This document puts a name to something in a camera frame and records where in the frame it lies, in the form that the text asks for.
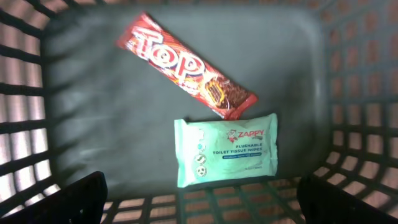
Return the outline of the red Top chocolate bar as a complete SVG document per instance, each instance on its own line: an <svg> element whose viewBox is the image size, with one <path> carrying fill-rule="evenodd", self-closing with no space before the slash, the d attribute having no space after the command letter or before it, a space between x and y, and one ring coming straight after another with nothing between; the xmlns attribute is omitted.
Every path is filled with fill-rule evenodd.
<svg viewBox="0 0 398 224"><path fill-rule="evenodd" d="M193 53L145 12L120 36L118 45L148 62L223 119L239 119L258 101L254 93Z"/></svg>

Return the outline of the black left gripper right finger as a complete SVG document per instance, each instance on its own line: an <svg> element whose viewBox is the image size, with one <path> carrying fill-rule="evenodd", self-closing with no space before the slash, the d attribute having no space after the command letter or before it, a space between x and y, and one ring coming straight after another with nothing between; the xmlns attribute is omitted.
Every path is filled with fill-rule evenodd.
<svg viewBox="0 0 398 224"><path fill-rule="evenodd" d="M397 224L397 218L318 177L300 179L297 200L307 224Z"/></svg>

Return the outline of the mint Zappy wipes pack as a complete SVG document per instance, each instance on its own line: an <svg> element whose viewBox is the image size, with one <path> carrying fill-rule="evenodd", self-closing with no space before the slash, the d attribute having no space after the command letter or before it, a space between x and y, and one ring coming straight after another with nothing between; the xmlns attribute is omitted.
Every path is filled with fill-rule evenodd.
<svg viewBox="0 0 398 224"><path fill-rule="evenodd" d="M275 113L235 121L174 122L177 186L274 176L278 119Z"/></svg>

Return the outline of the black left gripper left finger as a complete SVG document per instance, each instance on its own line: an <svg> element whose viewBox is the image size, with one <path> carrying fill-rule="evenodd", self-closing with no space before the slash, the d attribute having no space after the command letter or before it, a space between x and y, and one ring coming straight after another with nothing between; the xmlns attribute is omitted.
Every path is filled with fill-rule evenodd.
<svg viewBox="0 0 398 224"><path fill-rule="evenodd" d="M108 196L106 179L96 171L49 197L1 219L1 224L100 224Z"/></svg>

